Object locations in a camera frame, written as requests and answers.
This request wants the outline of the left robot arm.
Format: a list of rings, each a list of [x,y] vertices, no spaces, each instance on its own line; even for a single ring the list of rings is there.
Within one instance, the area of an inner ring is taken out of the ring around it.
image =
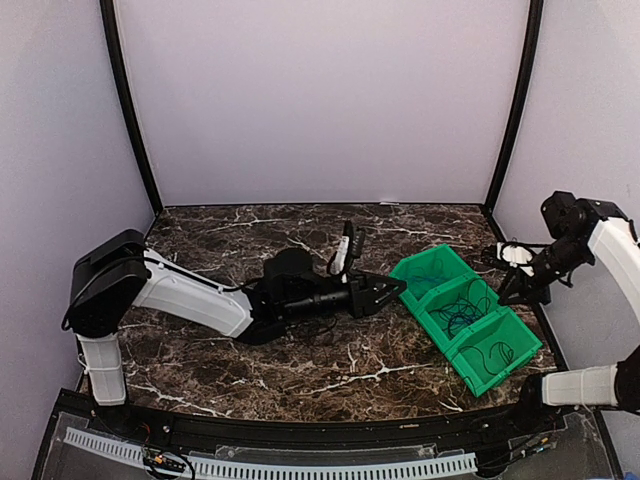
[[[76,336],[101,417],[120,436],[141,427],[127,401],[118,325],[132,307],[168,313],[247,345],[283,337],[289,325],[311,316],[377,314],[407,289],[403,280],[353,269],[365,233],[345,225],[324,275],[302,248],[287,248],[263,263],[263,273],[240,286],[207,279],[147,247],[128,229],[74,265],[69,305],[61,327]]]

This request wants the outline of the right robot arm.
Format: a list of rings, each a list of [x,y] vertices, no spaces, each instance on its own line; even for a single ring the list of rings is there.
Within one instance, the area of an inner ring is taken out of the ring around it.
[[[639,235],[611,201],[556,191],[541,207],[551,241],[500,241],[488,254],[506,275],[505,306],[545,305],[568,365],[524,381],[510,424],[521,434],[569,407],[639,412],[639,343],[616,360],[605,336],[639,332]]]

